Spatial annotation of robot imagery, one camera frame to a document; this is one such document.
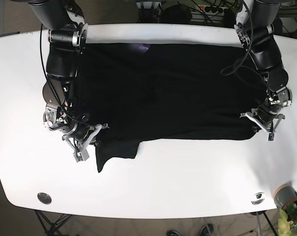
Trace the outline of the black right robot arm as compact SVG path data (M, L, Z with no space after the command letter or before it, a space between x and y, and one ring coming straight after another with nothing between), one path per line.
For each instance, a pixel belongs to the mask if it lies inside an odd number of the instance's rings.
M88 145L107 124L90 125L89 114L75 114L73 99L78 59L86 45L88 25L81 8L73 0L29 0L28 4L48 29L50 43L46 63L42 63L46 83L43 122L50 131L63 133L62 140L73 149L76 162L89 158Z

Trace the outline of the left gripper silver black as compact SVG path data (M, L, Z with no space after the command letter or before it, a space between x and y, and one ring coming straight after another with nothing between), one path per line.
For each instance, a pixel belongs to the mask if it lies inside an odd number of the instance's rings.
M285 116L280 113L282 107L278 104L263 103L250 112L240 114L240 118L247 118L255 125L252 126L254 133L260 130L268 133L268 141L273 141L276 129Z

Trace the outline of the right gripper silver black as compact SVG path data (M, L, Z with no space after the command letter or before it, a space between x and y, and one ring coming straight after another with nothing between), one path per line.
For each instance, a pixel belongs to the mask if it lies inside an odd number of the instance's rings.
M88 145L93 144L95 147L102 147L103 143L100 140L96 140L96 136L102 129L107 128L109 128L107 123L84 126L74 122L69 127L61 128L63 133L62 139L73 149L73 156L76 162L86 161L89 158Z

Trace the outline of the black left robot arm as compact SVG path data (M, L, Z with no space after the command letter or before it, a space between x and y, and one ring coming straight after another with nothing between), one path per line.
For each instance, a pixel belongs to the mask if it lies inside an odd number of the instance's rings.
M273 35L272 23L280 5L280 0L243 0L236 13L235 25L245 55L252 59L254 71L264 80L267 93L262 104L240 116L254 122L256 132L267 132L269 141L274 139L280 121L285 119L281 110L290 106L293 99L287 86L289 75Z

